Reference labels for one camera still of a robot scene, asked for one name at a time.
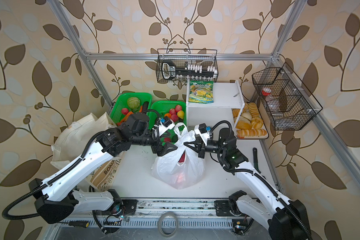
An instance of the black wire basket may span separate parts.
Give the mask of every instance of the black wire basket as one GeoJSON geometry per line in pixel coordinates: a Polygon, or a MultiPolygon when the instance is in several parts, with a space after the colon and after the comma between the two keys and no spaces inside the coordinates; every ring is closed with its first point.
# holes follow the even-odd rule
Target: black wire basket
{"type": "Polygon", "coordinates": [[[158,83],[183,83],[188,80],[217,81],[217,50],[165,49],[157,50],[156,76],[158,83]]]}
{"type": "Polygon", "coordinates": [[[322,106],[301,81],[296,86],[289,75],[291,67],[271,67],[252,74],[252,82],[275,130],[301,130],[321,110],[322,106]]]}

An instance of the snack bag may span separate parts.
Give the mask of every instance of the snack bag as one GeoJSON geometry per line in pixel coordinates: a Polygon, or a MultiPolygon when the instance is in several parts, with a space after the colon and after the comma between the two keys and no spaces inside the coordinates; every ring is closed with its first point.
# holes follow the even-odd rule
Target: snack bag
{"type": "Polygon", "coordinates": [[[190,81],[189,101],[192,103],[213,103],[213,81],[190,81]]]}

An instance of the yellow fruit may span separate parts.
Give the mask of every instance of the yellow fruit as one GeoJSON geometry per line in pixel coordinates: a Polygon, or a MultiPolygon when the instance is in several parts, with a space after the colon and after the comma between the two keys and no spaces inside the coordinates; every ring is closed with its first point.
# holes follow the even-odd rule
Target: yellow fruit
{"type": "Polygon", "coordinates": [[[183,110],[178,111],[177,116],[181,119],[184,119],[184,111],[183,110]]]}

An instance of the red fruit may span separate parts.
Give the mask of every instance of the red fruit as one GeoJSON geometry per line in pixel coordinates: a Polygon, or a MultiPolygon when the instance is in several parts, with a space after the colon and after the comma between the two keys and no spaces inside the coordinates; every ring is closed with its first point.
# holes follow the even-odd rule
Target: red fruit
{"type": "Polygon", "coordinates": [[[178,111],[180,111],[180,110],[182,110],[183,108],[180,106],[180,105],[176,105],[176,107],[175,107],[175,111],[176,112],[178,112],[178,111]]]}
{"type": "Polygon", "coordinates": [[[179,162],[184,162],[184,160],[185,160],[185,152],[184,152],[183,155],[181,156],[179,162]]]}
{"type": "Polygon", "coordinates": [[[124,115],[126,115],[127,113],[129,113],[128,108],[123,108],[123,109],[121,109],[121,113],[124,114],[124,115]]]}
{"type": "Polygon", "coordinates": [[[179,120],[179,117],[176,114],[172,114],[171,119],[173,122],[177,122],[179,120]]]}

